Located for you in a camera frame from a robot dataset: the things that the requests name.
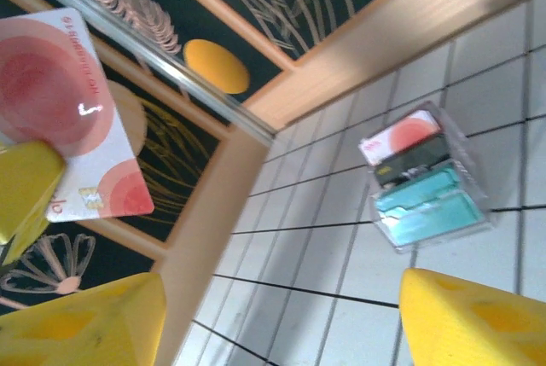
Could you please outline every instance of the grout line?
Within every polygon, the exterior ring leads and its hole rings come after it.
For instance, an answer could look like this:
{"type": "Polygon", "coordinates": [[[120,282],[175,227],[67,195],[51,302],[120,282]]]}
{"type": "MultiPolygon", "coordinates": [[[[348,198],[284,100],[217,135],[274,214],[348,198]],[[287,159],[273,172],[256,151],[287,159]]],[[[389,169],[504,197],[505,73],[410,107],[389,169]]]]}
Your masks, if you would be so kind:
{"type": "Polygon", "coordinates": [[[494,65],[492,65],[490,67],[482,69],[482,70],[480,70],[480,71],[478,71],[476,73],[473,73],[473,74],[471,74],[469,76],[465,76],[464,78],[460,78],[460,79],[456,80],[455,82],[449,83],[445,87],[452,87],[452,86],[455,86],[456,84],[461,84],[461,83],[466,82],[467,80],[469,80],[471,78],[481,76],[482,74],[490,72],[491,70],[495,70],[495,69],[498,69],[499,67],[502,67],[504,65],[508,65],[512,61],[517,61],[518,59],[521,59],[525,55],[526,55],[526,52],[519,53],[516,56],[509,57],[508,59],[505,59],[504,61],[500,61],[500,62],[498,62],[498,63],[496,63],[496,64],[494,64],[494,65]]]}
{"type": "Polygon", "coordinates": [[[451,69],[453,67],[453,60],[455,57],[456,39],[451,40],[450,47],[447,53],[447,61],[445,63],[444,83],[442,87],[442,94],[440,96],[440,108],[445,108],[445,102],[447,101],[447,93],[450,89],[448,84],[450,83],[451,69]]]}
{"type": "Polygon", "coordinates": [[[400,345],[402,345],[402,319],[398,319],[396,335],[394,337],[394,347],[392,348],[391,366],[396,366],[398,355],[400,354],[400,345]]]}
{"type": "Polygon", "coordinates": [[[492,208],[491,212],[521,212],[546,209],[546,204],[536,204],[534,206],[505,206],[503,208],[492,208]]]}
{"type": "Polygon", "coordinates": [[[201,326],[202,328],[208,330],[209,332],[211,332],[211,334],[215,334],[216,336],[228,341],[229,343],[233,344],[234,346],[240,347],[243,351],[247,351],[248,353],[250,353],[251,355],[257,357],[258,359],[263,360],[264,362],[268,362],[267,357],[263,357],[263,356],[259,355],[258,353],[256,353],[255,351],[251,351],[247,347],[235,342],[234,340],[228,338],[227,336],[224,336],[223,334],[220,334],[219,332],[217,332],[213,328],[209,328],[208,326],[206,326],[205,324],[199,322],[198,320],[193,319],[192,322],[195,323],[196,325],[201,326]]]}
{"type": "Polygon", "coordinates": [[[336,299],[350,300],[352,302],[360,302],[362,304],[369,304],[369,305],[375,305],[375,306],[384,306],[386,308],[393,308],[393,309],[398,308],[398,304],[393,304],[392,302],[385,302],[385,301],[382,301],[382,300],[358,298],[356,296],[342,295],[340,293],[314,291],[312,289],[298,288],[298,287],[295,287],[293,285],[279,285],[277,283],[255,281],[253,279],[246,279],[246,278],[238,278],[236,276],[228,276],[228,275],[220,275],[220,274],[212,274],[212,276],[215,276],[217,278],[231,279],[233,281],[239,281],[239,282],[255,283],[257,285],[264,285],[266,287],[286,289],[286,290],[288,290],[290,292],[303,292],[303,293],[309,293],[311,295],[326,296],[328,298],[336,298],[336,299]]]}
{"type": "Polygon", "coordinates": [[[362,164],[362,165],[358,165],[358,166],[354,166],[354,167],[349,167],[349,168],[346,168],[344,170],[339,170],[339,171],[336,171],[336,172],[329,172],[327,174],[322,174],[321,176],[318,176],[318,177],[313,177],[313,178],[308,178],[306,180],[302,180],[302,181],[298,181],[296,183],[292,183],[292,184],[287,184],[287,185],[283,185],[281,187],[277,187],[275,189],[270,189],[268,191],[264,191],[264,192],[261,192],[261,193],[256,193],[256,194],[253,194],[253,195],[250,195],[250,197],[254,197],[256,195],[263,195],[263,194],[267,194],[267,193],[271,193],[273,191],[277,191],[278,189],[287,189],[288,187],[294,187],[298,184],[304,184],[304,183],[308,183],[309,181],[315,181],[315,180],[320,180],[321,178],[325,178],[325,177],[330,177],[330,176],[334,176],[336,174],[340,174],[342,172],[346,172],[346,171],[351,171],[351,170],[356,170],[358,168],[362,168],[362,167],[365,167],[366,164],[362,164]]]}
{"type": "Polygon", "coordinates": [[[394,79],[392,80],[391,91],[389,92],[389,99],[386,102],[386,111],[382,114],[383,121],[381,124],[383,127],[386,126],[386,121],[388,120],[389,113],[395,108],[397,108],[397,107],[392,108],[392,104],[394,103],[394,96],[396,95],[396,90],[398,89],[398,81],[400,80],[400,73],[401,73],[401,69],[396,70],[396,72],[394,73],[394,79]]]}
{"type": "Polygon", "coordinates": [[[514,127],[515,125],[523,125],[524,123],[525,123],[524,120],[513,121],[512,123],[508,123],[507,125],[499,125],[497,127],[491,127],[490,129],[487,129],[487,130],[478,131],[478,132],[469,134],[469,135],[467,135],[467,138],[472,138],[472,137],[476,137],[476,136],[483,136],[484,134],[487,134],[487,133],[492,133],[492,132],[499,131],[499,130],[502,130],[502,129],[507,129],[509,127],[514,127]]]}
{"type": "MultiPolygon", "coordinates": [[[[360,206],[358,207],[357,216],[362,217],[364,206],[366,205],[366,200],[368,199],[368,192],[370,190],[370,184],[366,183],[364,186],[363,191],[363,197],[360,201],[360,206]]],[[[347,251],[345,254],[345,258],[343,261],[343,265],[341,266],[341,272],[340,277],[338,278],[338,284],[335,287],[335,294],[340,295],[341,287],[343,286],[343,282],[345,280],[345,275],[347,271],[347,266],[349,266],[349,261],[351,260],[352,251],[355,245],[355,240],[357,239],[357,233],[358,233],[358,225],[354,225],[351,232],[351,239],[349,240],[349,245],[347,246],[347,251]]],[[[330,312],[328,314],[328,319],[326,321],[326,325],[324,326],[324,332],[322,333],[322,339],[321,343],[318,347],[318,354],[317,354],[317,360],[315,361],[315,366],[319,366],[321,360],[322,360],[322,354],[324,353],[324,347],[326,346],[326,342],[328,340],[328,335],[330,332],[330,328],[332,326],[332,321],[334,320],[334,313],[335,308],[338,304],[338,298],[334,299],[334,302],[332,302],[332,306],[330,307],[330,312]]]]}
{"type": "MultiPolygon", "coordinates": [[[[526,52],[529,52],[531,48],[531,35],[532,35],[532,21],[533,21],[533,4],[532,1],[526,2],[526,52]]],[[[531,55],[526,55],[523,68],[523,109],[522,118],[528,120],[529,107],[530,107],[530,95],[531,95],[531,55]]],[[[526,191],[527,191],[527,136],[529,134],[529,123],[525,122],[521,129],[521,167],[520,167],[520,206],[524,206],[526,203],[526,191]]],[[[517,294],[521,294],[523,285],[523,247],[525,237],[525,214],[521,211],[518,214],[518,232],[516,240],[516,261],[515,261],[515,280],[514,291],[517,294]]]]}
{"type": "Polygon", "coordinates": [[[319,225],[306,225],[305,227],[290,227],[290,228],[276,228],[276,229],[258,229],[256,231],[242,231],[235,232],[232,235],[240,234],[255,234],[259,232],[282,232],[282,231],[295,231],[299,229],[315,229],[315,228],[329,228],[329,227],[347,227],[350,225],[362,225],[362,224],[373,224],[373,221],[356,221],[352,223],[334,223],[334,224],[319,224],[319,225]]]}

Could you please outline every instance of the tile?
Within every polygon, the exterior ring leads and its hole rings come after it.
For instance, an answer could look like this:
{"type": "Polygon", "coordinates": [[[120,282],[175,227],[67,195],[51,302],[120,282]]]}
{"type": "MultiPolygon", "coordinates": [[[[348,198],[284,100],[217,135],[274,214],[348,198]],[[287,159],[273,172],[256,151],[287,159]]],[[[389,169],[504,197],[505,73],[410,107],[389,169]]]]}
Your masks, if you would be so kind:
{"type": "Polygon", "coordinates": [[[274,159],[268,161],[262,167],[262,171],[259,173],[256,183],[250,192],[251,195],[257,193],[263,193],[271,189],[273,182],[275,182],[279,167],[281,166],[282,159],[274,159]]]}
{"type": "Polygon", "coordinates": [[[363,138],[369,137],[378,131],[382,123],[383,116],[381,115],[347,129],[334,163],[333,172],[363,165],[366,159],[358,148],[358,144],[363,138]]]}
{"type": "Polygon", "coordinates": [[[546,0],[533,0],[532,48],[546,44],[546,0]]]}
{"type": "Polygon", "coordinates": [[[226,338],[235,340],[245,320],[255,287],[254,283],[233,281],[214,330],[226,338]]]}
{"type": "Polygon", "coordinates": [[[242,279],[257,280],[273,247],[276,232],[257,232],[248,246],[245,258],[241,262],[241,268],[237,271],[237,277],[242,279]]]}
{"type": "Polygon", "coordinates": [[[293,150],[312,142],[317,134],[318,125],[321,122],[322,112],[318,111],[297,124],[296,132],[292,137],[292,144],[288,148],[293,150]]]}
{"type": "Polygon", "coordinates": [[[518,213],[492,218],[494,229],[421,249],[415,266],[513,292],[518,213]]]}
{"type": "Polygon", "coordinates": [[[350,94],[324,109],[324,116],[317,131],[317,140],[346,128],[349,121],[349,111],[354,99],[355,95],[350,94]]]}
{"type": "Polygon", "coordinates": [[[201,301],[200,308],[195,315],[195,320],[209,328],[214,326],[230,284],[230,279],[218,278],[217,276],[212,277],[211,283],[209,283],[206,290],[205,298],[201,301]]]}
{"type": "Polygon", "coordinates": [[[293,187],[276,189],[270,192],[270,197],[265,203],[265,208],[259,218],[256,230],[277,229],[279,223],[288,208],[288,202],[293,192],[293,187]]]}
{"type": "Polygon", "coordinates": [[[255,357],[253,354],[241,349],[238,346],[233,348],[231,357],[226,363],[226,366],[263,366],[264,361],[259,357],[255,357]]]}
{"type": "Polygon", "coordinates": [[[367,178],[364,167],[331,176],[315,224],[356,222],[367,178]]]}
{"type": "Polygon", "coordinates": [[[341,135],[342,133],[338,133],[324,138],[311,146],[300,181],[325,176],[330,172],[340,144],[341,135]]]}
{"type": "Polygon", "coordinates": [[[528,124],[527,132],[527,180],[524,204],[535,206],[546,204],[546,119],[528,124]]]}
{"type": "Polygon", "coordinates": [[[326,178],[301,183],[295,186],[288,211],[281,228],[298,228],[311,225],[317,215],[326,178]]]}
{"type": "Polygon", "coordinates": [[[265,158],[266,160],[274,159],[287,152],[287,149],[292,145],[292,137],[297,126],[298,125],[291,125],[276,135],[275,141],[271,145],[270,152],[265,158]]]}
{"type": "Polygon", "coordinates": [[[205,328],[192,323],[173,366],[197,366],[210,334],[205,328]]]}
{"type": "Polygon", "coordinates": [[[520,121],[523,116],[524,59],[455,84],[445,111],[466,135],[520,121]]]}
{"type": "Polygon", "coordinates": [[[546,114],[546,48],[531,54],[529,89],[529,117],[546,114]]]}
{"type": "Polygon", "coordinates": [[[517,8],[464,33],[456,40],[450,81],[521,55],[525,49],[526,10],[517,8]]]}
{"type": "Polygon", "coordinates": [[[522,294],[546,301],[546,210],[525,211],[522,262],[522,294]]]}
{"type": "Polygon", "coordinates": [[[402,333],[402,339],[400,340],[396,366],[414,366],[410,346],[408,345],[408,340],[406,339],[406,335],[404,333],[402,333]]]}
{"type": "Polygon", "coordinates": [[[279,171],[277,180],[275,180],[274,189],[278,189],[285,185],[292,185],[299,181],[299,174],[304,167],[305,158],[309,149],[309,146],[303,147],[292,153],[288,153],[283,157],[284,163],[279,171]]]}
{"type": "Polygon", "coordinates": [[[362,214],[360,216],[360,221],[375,221],[378,217],[376,217],[372,213],[372,195],[376,191],[372,189],[371,185],[368,188],[368,191],[366,192],[366,201],[364,202],[364,207],[362,209],[362,214]]]}
{"type": "Polygon", "coordinates": [[[396,309],[339,299],[319,364],[390,364],[397,327],[396,309]]]}
{"type": "Polygon", "coordinates": [[[432,102],[436,106],[439,106],[440,101],[442,99],[442,92],[443,92],[442,90],[436,91],[430,95],[422,97],[419,100],[415,100],[414,102],[408,103],[406,105],[403,105],[391,110],[386,118],[386,122],[387,123],[395,122],[397,119],[401,118],[406,113],[409,113],[415,107],[421,105],[424,102],[432,102]]]}
{"type": "Polygon", "coordinates": [[[232,343],[221,338],[217,334],[211,334],[211,339],[209,339],[206,344],[199,366],[218,366],[219,364],[225,364],[232,348],[232,343]]]}
{"type": "Polygon", "coordinates": [[[287,289],[258,286],[237,342],[261,356],[267,356],[287,296],[287,289]]]}
{"type": "Polygon", "coordinates": [[[340,283],[352,231],[352,225],[312,229],[294,286],[335,293],[340,283]]]}
{"type": "Polygon", "coordinates": [[[282,366],[315,364],[334,299],[292,292],[270,360],[282,366]]]}
{"type": "Polygon", "coordinates": [[[386,111],[394,83],[395,73],[368,84],[357,91],[357,98],[352,104],[349,125],[371,119],[386,111]]]}
{"type": "Polygon", "coordinates": [[[409,253],[396,253],[373,224],[359,225],[340,293],[397,304],[402,273],[410,259],[409,253]]]}
{"type": "Polygon", "coordinates": [[[252,234],[234,234],[231,236],[216,269],[217,274],[235,276],[251,236],[252,234]]]}
{"type": "Polygon", "coordinates": [[[310,229],[280,231],[260,281],[292,286],[310,229]]]}
{"type": "Polygon", "coordinates": [[[520,125],[470,138],[491,208],[520,206],[521,139],[520,125]]]}
{"type": "Polygon", "coordinates": [[[402,67],[392,106],[411,102],[444,87],[450,46],[446,44],[402,67]]]}
{"type": "Polygon", "coordinates": [[[239,217],[239,221],[237,221],[237,224],[235,225],[234,232],[254,231],[266,200],[267,194],[249,197],[247,204],[239,217]]]}

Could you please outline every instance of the wooden border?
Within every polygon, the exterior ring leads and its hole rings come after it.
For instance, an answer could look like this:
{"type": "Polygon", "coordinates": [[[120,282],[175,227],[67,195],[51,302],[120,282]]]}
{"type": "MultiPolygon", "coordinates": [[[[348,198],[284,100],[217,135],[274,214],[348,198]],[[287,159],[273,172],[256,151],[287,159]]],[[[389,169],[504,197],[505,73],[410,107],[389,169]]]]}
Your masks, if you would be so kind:
{"type": "MultiPolygon", "coordinates": [[[[27,12],[39,12],[53,7],[44,0],[9,0],[27,12]]],[[[188,102],[180,93],[171,89],[154,76],[146,74],[137,64],[121,55],[116,49],[106,44],[99,38],[91,36],[96,53],[101,61],[121,74],[123,77],[147,91],[167,107],[182,115],[192,123],[209,132],[221,140],[228,134],[227,127],[203,112],[191,102],[188,102]]]]}
{"type": "Polygon", "coordinates": [[[294,61],[290,56],[274,45],[262,32],[252,26],[224,0],[196,0],[230,27],[241,38],[249,42],[257,51],[275,63],[281,70],[294,70],[294,61]]]}
{"type": "Polygon", "coordinates": [[[166,255],[164,253],[155,252],[152,250],[153,248],[146,248],[143,245],[139,245],[138,242],[128,240],[127,238],[108,230],[108,227],[110,227],[111,224],[108,223],[105,225],[104,220],[102,219],[76,221],[76,224],[81,225],[82,227],[89,229],[97,233],[98,235],[102,235],[108,238],[110,241],[114,241],[122,245],[123,247],[129,248],[130,250],[135,251],[136,253],[140,253],[141,255],[147,258],[153,259],[155,261],[153,267],[156,265],[157,262],[162,263],[166,259],[166,255]]]}
{"type": "MultiPolygon", "coordinates": [[[[234,125],[230,127],[231,131],[233,131],[235,128],[236,126],[234,125]]],[[[197,182],[197,185],[195,186],[194,191],[189,197],[188,202],[186,202],[184,209],[178,216],[177,221],[172,226],[171,233],[169,234],[169,236],[167,237],[165,241],[165,246],[167,249],[173,245],[175,239],[177,238],[177,235],[182,231],[186,217],[194,208],[194,204],[200,198],[200,194],[203,192],[203,189],[205,188],[207,182],[210,180],[212,172],[220,166],[220,160],[222,159],[222,154],[224,153],[225,149],[228,147],[229,141],[230,141],[230,137],[227,137],[222,142],[220,142],[219,145],[216,147],[216,151],[214,152],[212,157],[209,159],[208,164],[206,165],[205,170],[201,174],[201,177],[199,181],[197,182]]]]}

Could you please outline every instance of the glass surface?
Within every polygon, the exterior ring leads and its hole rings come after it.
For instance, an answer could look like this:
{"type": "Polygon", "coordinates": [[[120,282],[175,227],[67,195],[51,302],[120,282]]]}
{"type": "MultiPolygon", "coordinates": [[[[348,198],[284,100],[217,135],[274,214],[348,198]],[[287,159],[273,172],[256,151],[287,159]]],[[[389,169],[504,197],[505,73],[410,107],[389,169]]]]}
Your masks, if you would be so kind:
{"type": "Polygon", "coordinates": [[[138,55],[152,71],[187,91],[202,107],[238,125],[261,142],[270,143],[274,134],[270,126],[188,69],[178,57],[165,52],[119,17],[106,11],[96,0],[56,1],[60,5],[76,8],[90,26],[100,30],[123,49],[138,55]]]}

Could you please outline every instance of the flower illustration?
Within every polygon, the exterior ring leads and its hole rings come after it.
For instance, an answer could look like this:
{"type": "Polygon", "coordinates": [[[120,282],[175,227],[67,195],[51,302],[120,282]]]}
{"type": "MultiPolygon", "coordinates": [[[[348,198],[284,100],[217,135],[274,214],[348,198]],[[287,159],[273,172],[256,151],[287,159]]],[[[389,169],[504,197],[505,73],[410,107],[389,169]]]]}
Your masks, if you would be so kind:
{"type": "Polygon", "coordinates": [[[73,244],[66,234],[42,236],[0,281],[0,288],[17,293],[77,292],[94,249],[95,238],[85,234],[78,234],[73,244]]]}

